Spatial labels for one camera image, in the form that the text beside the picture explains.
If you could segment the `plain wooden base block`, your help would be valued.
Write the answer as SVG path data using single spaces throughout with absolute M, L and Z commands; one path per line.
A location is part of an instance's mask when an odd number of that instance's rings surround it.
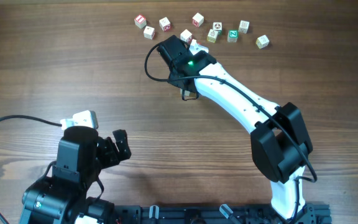
M 187 91 L 187 90 L 183 90 L 183 89 L 180 89 L 180 93 L 185 95 L 185 96 L 190 96 L 190 91 Z

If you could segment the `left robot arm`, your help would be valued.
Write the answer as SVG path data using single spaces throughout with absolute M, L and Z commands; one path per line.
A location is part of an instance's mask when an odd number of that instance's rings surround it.
M 67 128 L 58 144 L 57 159 L 23 194 L 20 223 L 120 223 L 114 204 L 89 197 L 94 182 L 103 184 L 99 174 L 131 157 L 127 133 L 113 131 L 102 138 L 86 126 Z

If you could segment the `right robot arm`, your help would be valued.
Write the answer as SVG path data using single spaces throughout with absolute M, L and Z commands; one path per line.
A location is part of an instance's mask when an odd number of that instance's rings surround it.
M 173 35 L 154 47 L 167 64 L 165 82 L 204 96 L 217 103 L 249 133 L 252 160 L 271 183 L 272 208 L 294 223 L 305 200 L 301 184 L 316 172 L 308 159 L 313 147 L 300 110 L 292 103 L 284 106 L 265 100 L 234 79 L 208 49 Z

